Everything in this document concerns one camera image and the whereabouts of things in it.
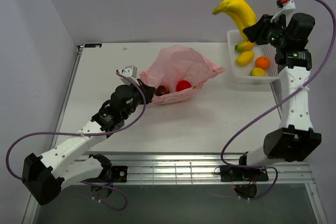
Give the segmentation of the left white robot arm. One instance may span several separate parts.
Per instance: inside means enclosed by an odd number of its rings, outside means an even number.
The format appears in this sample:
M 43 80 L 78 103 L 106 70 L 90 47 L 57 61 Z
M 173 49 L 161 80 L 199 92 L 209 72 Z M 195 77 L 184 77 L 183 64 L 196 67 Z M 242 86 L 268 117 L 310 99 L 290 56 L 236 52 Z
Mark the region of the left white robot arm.
M 99 183 L 112 181 L 115 174 L 105 156 L 90 155 L 86 161 L 77 164 L 73 164 L 73 161 L 121 129 L 138 105 L 151 103 L 154 93 L 154 87 L 143 83 L 138 88 L 120 85 L 77 136 L 39 156 L 28 155 L 24 160 L 22 182 L 37 202 L 40 205 L 48 204 L 63 189 L 83 180 Z

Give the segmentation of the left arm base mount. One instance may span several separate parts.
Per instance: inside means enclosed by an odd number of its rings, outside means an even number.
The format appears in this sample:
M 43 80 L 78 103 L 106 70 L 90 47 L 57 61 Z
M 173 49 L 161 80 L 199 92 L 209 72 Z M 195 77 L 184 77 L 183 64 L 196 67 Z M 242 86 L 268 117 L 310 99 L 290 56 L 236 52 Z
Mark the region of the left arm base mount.
M 111 161 L 102 154 L 89 155 L 100 163 L 102 171 L 96 178 L 88 179 L 92 183 L 125 183 L 127 181 L 128 167 L 113 165 Z

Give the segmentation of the yellow fake banana bunch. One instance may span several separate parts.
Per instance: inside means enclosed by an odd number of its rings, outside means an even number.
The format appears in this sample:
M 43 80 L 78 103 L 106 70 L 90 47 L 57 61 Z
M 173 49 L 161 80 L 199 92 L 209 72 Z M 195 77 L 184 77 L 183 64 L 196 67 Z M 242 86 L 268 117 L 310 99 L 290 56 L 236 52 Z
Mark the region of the yellow fake banana bunch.
M 223 0 L 212 10 L 213 15 L 219 13 L 228 15 L 236 24 L 243 40 L 249 41 L 243 30 L 255 25 L 257 16 L 245 0 Z

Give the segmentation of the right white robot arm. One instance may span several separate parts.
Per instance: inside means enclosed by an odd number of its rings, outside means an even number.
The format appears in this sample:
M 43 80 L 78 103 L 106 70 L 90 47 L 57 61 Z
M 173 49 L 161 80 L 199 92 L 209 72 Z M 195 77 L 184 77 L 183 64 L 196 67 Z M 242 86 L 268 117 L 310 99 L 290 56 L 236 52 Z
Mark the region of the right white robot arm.
M 311 53 L 305 48 L 314 25 L 314 17 L 293 14 L 289 22 L 284 14 L 277 21 L 263 15 L 244 34 L 258 45 L 270 44 L 276 49 L 275 62 L 281 84 L 281 121 L 279 128 L 265 136 L 262 147 L 245 153 L 239 159 L 238 177 L 250 180 L 255 166 L 279 162 L 302 162 L 321 143 L 321 134 L 313 130 L 309 115 L 308 87 Z

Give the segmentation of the fake orange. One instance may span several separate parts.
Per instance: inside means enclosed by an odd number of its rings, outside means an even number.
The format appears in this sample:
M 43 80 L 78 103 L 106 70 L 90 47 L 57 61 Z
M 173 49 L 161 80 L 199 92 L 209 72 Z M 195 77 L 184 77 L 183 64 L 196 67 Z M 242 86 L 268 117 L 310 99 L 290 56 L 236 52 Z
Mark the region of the fake orange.
M 255 60 L 255 67 L 256 68 L 261 68 L 263 70 L 267 70 L 271 65 L 271 61 L 268 57 L 262 56 L 258 57 Z

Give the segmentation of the pink plastic bag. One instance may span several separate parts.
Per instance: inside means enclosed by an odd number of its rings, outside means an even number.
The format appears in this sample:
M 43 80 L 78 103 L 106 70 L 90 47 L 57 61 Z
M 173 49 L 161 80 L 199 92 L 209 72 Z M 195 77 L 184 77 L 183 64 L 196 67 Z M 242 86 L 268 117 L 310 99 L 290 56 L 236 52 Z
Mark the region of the pink plastic bag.
M 140 73 L 140 79 L 149 87 L 168 86 L 170 93 L 160 97 L 155 95 L 152 102 L 169 104 L 195 96 L 207 80 L 224 71 L 224 67 L 215 64 L 193 48 L 175 45 L 161 49 L 149 69 Z M 192 87 L 176 92 L 176 84 L 181 80 L 190 82 Z

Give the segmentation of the fake lemon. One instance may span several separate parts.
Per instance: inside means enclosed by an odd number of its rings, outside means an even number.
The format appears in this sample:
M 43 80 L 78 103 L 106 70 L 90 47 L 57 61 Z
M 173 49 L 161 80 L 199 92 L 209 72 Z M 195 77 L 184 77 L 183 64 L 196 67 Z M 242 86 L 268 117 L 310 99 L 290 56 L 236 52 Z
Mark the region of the fake lemon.
M 266 72 L 264 69 L 262 68 L 253 68 L 250 72 L 250 76 L 252 77 L 265 77 L 266 76 Z

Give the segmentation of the red fake apple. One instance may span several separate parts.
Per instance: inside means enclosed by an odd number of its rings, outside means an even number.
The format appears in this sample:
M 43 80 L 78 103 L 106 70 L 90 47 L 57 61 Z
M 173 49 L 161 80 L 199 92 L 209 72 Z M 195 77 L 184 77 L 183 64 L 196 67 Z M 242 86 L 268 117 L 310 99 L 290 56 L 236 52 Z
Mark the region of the red fake apple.
M 190 82 L 186 80 L 181 80 L 176 84 L 176 92 L 181 92 L 183 90 L 191 88 L 192 85 Z

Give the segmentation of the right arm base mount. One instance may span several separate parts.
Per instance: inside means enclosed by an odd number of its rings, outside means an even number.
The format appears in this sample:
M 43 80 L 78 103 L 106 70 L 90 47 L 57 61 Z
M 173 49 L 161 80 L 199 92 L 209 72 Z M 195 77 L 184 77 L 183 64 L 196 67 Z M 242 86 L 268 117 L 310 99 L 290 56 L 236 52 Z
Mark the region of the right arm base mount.
M 222 182 L 267 182 L 269 180 L 265 169 L 239 168 L 228 165 L 221 165 L 215 168 L 215 175 L 221 177 Z

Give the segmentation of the dark red fake fruit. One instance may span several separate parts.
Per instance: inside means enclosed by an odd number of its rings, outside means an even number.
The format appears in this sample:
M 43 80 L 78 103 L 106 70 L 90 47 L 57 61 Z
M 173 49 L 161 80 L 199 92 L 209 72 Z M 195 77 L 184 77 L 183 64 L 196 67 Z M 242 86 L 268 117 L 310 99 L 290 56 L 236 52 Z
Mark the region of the dark red fake fruit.
M 169 93 L 170 93 L 170 88 L 165 85 L 158 86 L 158 88 L 155 91 L 155 95 L 158 97 L 169 94 Z

